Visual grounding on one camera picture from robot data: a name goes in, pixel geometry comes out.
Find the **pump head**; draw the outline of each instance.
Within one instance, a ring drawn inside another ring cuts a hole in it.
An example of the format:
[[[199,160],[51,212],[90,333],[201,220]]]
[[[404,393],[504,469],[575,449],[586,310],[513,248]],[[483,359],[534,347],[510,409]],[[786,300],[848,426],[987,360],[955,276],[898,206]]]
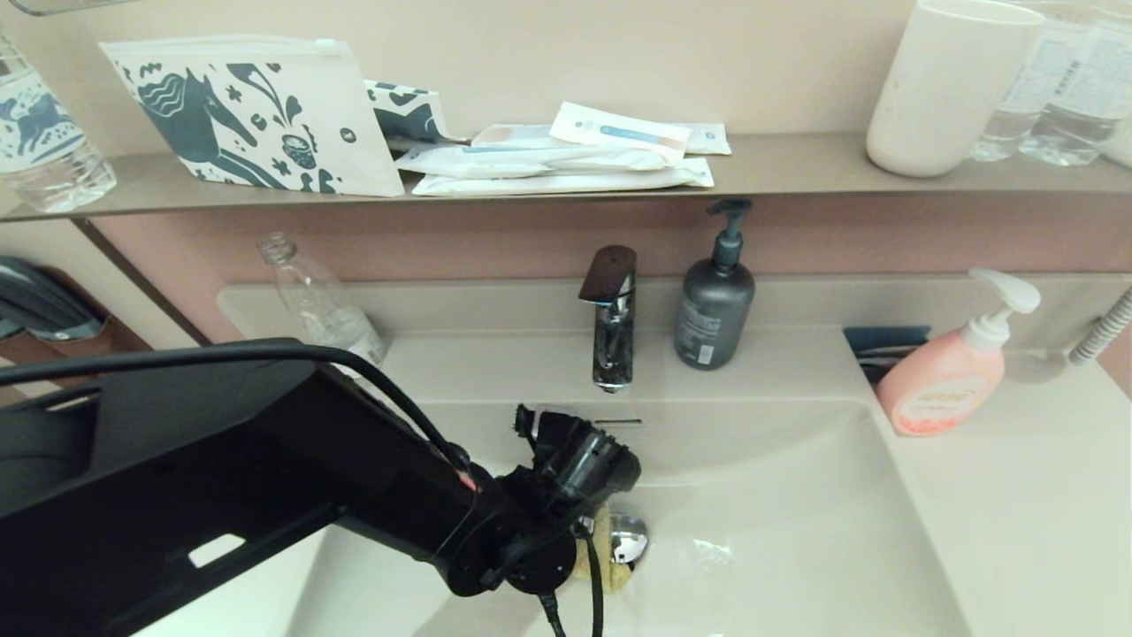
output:
[[[1002,298],[1003,304],[990,313],[971,318],[960,335],[963,337],[963,342],[975,350],[981,352],[1002,350],[1002,346],[1010,341],[1010,326],[1006,324],[1006,318],[1014,311],[1029,313],[1037,309],[1038,304],[1041,303],[1041,292],[1017,276],[995,269],[972,267],[968,274],[989,283]]]
[[[715,267],[731,269],[739,262],[739,253],[743,252],[743,234],[739,233],[739,225],[751,206],[751,199],[722,199],[707,208],[707,214],[727,215],[727,227],[715,236],[715,249],[711,255]]]

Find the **sponge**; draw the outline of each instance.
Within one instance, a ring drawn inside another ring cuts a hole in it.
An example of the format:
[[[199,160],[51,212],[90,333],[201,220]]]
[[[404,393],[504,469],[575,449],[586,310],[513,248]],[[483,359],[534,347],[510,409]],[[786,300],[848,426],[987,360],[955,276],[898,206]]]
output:
[[[598,551],[598,563],[601,565],[601,591],[606,595],[618,592],[633,575],[633,569],[628,565],[618,565],[612,561],[612,542],[609,530],[609,503],[598,509],[593,517],[593,548]],[[574,576],[586,582],[590,580],[590,554],[586,552],[585,541],[577,541],[577,559],[574,561]]]

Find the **faucet handle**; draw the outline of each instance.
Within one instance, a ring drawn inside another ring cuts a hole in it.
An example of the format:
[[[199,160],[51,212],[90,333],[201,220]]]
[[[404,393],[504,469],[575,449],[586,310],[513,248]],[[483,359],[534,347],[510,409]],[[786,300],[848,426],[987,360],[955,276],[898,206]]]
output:
[[[633,291],[636,284],[636,251],[625,246],[606,246],[593,255],[590,272],[577,298],[609,304]]]

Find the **horse illustration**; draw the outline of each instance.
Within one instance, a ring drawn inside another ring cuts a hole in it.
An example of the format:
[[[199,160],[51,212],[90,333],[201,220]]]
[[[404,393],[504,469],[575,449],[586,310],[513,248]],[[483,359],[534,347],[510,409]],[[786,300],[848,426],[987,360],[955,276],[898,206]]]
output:
[[[44,93],[22,117],[11,117],[11,111],[16,107],[16,100],[0,103],[0,119],[11,121],[19,127],[19,149],[16,150],[16,154],[24,154],[25,148],[28,152],[34,152],[36,144],[49,129],[63,122],[74,121],[70,115],[59,113],[59,100],[55,100],[54,95]]]
[[[232,129],[249,146],[257,143],[240,119],[213,93],[207,76],[201,81],[191,70],[185,69],[185,72],[186,76],[166,75],[158,84],[138,88],[138,100],[146,114],[173,152],[188,161],[211,163],[254,186],[286,188],[256,163],[220,147],[214,121]]]

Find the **black soap dispenser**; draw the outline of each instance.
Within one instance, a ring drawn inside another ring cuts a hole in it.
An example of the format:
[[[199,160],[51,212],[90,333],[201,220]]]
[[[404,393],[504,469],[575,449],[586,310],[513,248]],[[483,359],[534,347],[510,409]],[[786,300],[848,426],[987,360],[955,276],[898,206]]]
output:
[[[676,354],[696,370],[718,370],[727,364],[747,324],[755,278],[739,262],[739,224],[749,209],[751,199],[723,199],[707,208],[707,214],[727,215],[727,229],[715,236],[711,258],[696,262],[684,276]]]

